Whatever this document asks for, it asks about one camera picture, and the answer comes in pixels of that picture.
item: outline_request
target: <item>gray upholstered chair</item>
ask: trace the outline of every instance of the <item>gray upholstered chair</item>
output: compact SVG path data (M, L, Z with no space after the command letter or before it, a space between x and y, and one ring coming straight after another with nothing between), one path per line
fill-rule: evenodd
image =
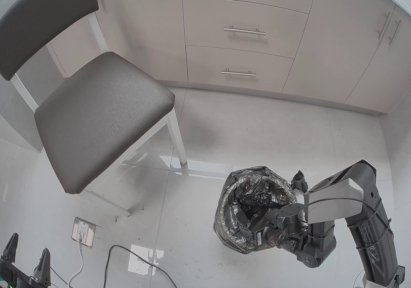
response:
M0 19L0 74L13 82L34 111L44 149L64 190L129 216L89 184L109 174L165 124L180 162L185 164L187 158L174 94L109 52L94 13L98 8L97 0L18 0ZM18 69L86 15L102 53L38 106L17 76Z

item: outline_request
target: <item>chair leg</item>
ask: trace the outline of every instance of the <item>chair leg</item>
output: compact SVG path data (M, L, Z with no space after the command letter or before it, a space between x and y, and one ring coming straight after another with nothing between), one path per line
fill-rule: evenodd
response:
M182 143L180 128L178 127L178 121L176 111L174 108L168 114L167 122L168 130L170 131L171 139L173 140L174 149L177 152L178 159L182 165L187 163L187 156L185 154L184 145Z
M125 217L128 217L131 215L131 213L127 209L115 203L112 203L110 200L107 200L106 198L102 197L100 194L97 194L93 191L83 190L80 192L79 195L86 198L87 200L94 202L95 204L98 204L100 207L104 207L105 209L113 213L114 215L125 216Z

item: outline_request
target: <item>trash bin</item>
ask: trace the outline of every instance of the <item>trash bin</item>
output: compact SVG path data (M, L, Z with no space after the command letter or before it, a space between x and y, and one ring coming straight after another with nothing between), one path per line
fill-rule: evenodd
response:
M272 248L258 244L255 232L267 226L267 211L297 203L293 189L308 189L299 171L291 185L268 167L252 167L232 172L224 183L213 229L221 242L242 254Z

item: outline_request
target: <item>cabinet handle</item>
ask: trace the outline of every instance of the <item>cabinet handle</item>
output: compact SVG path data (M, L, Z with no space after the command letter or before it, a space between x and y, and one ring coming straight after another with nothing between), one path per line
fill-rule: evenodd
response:
M390 39L390 46L393 44L393 41L395 39L395 37L397 36L397 32L398 32L398 28L399 28L399 24L401 23L401 20L399 20L398 22L395 21L395 23L397 24L397 28L395 29L395 32L393 34L393 37L388 37Z
M245 76L248 76L248 77L256 77L257 76L256 73L251 73L250 70L248 70L248 73L245 73L245 72L230 71L229 68L227 68L225 71L221 71L221 74L223 74L223 75L245 75Z
M385 15L385 17L386 17L386 21L384 22L384 25L383 25L383 28L381 29L381 31L378 30L378 33L379 33L379 34L378 34L378 40L380 40L381 37L383 36L383 32L384 32L385 26L387 25L388 18L390 17L390 12L388 12L388 14L384 13L384 15Z
M242 32L245 34L258 34L259 36L265 36L265 32L261 32L258 28L256 28L255 30L244 30L242 28L234 28L232 25L230 25L229 28L224 28L224 31Z

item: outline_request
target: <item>chair seat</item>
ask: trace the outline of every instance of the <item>chair seat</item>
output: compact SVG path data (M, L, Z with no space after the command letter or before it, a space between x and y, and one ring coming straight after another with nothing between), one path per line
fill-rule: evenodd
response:
M67 79L35 112L64 190L80 193L174 107L174 94L106 52Z

